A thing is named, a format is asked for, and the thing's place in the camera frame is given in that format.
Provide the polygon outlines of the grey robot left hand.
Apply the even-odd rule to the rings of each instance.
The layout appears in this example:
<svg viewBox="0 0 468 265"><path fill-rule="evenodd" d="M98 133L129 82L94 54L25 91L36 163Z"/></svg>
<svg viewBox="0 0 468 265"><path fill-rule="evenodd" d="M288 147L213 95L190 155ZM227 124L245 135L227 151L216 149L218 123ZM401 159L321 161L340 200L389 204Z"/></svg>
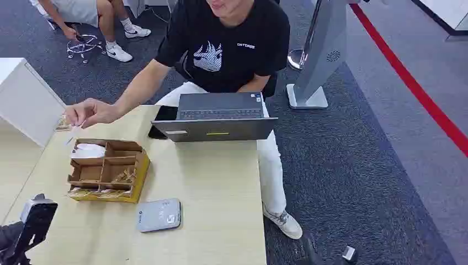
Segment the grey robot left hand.
<svg viewBox="0 0 468 265"><path fill-rule="evenodd" d="M43 193L25 203L20 216L22 228L14 245L15 254L24 254L45 241L57 207L58 204Z"/></svg>

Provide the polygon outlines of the person's right hand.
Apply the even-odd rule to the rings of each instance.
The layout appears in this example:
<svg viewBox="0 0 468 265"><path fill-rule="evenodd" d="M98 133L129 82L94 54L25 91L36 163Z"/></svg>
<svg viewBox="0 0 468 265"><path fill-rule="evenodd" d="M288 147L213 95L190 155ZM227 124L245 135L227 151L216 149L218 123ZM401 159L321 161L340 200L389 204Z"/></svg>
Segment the person's right hand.
<svg viewBox="0 0 468 265"><path fill-rule="evenodd" d="M122 112L114 104L88 98L66 108L65 117L69 124L82 129L95 124L110 124L122 117Z"/></svg>

